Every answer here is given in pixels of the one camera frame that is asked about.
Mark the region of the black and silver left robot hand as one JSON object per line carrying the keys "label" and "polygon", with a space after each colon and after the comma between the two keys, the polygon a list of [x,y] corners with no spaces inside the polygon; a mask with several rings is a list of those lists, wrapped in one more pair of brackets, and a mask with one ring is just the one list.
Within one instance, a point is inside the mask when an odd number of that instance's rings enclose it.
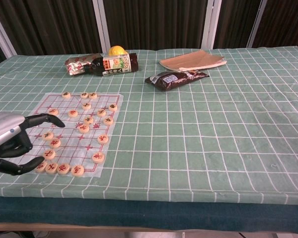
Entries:
{"label": "black and silver left robot hand", "polygon": [[20,114],[0,113],[0,173],[12,176],[22,175],[34,170],[44,161],[42,156],[36,157],[23,165],[6,160],[29,152],[33,145],[26,129],[44,122],[51,122],[60,128],[65,127],[65,124],[57,116],[50,114],[24,117]]}

